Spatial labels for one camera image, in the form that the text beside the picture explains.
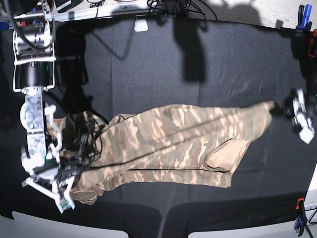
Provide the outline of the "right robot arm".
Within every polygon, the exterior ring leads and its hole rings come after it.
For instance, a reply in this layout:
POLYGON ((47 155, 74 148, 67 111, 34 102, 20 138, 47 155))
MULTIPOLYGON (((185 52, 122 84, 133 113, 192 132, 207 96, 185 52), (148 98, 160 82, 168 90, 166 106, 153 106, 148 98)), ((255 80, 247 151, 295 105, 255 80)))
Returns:
POLYGON ((74 139, 73 155, 60 154, 66 147, 61 128, 54 122, 55 105, 47 104, 43 94, 55 87, 54 20, 45 0, 3 0, 3 18, 13 27, 14 92, 24 94, 20 121, 27 144, 21 149, 21 164, 29 174, 23 186, 30 186, 54 200, 58 210, 74 209, 70 191, 77 177, 88 169, 97 154, 96 139, 88 125, 68 121, 74 139))

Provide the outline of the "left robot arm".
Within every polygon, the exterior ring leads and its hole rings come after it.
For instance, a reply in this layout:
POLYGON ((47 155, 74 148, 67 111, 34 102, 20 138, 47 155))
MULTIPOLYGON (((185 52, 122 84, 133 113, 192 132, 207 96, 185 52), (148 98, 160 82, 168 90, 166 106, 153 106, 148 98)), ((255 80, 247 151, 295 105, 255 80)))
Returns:
POLYGON ((292 89, 284 106, 299 138, 310 144, 317 134, 317 87, 306 92, 303 88, 292 89))

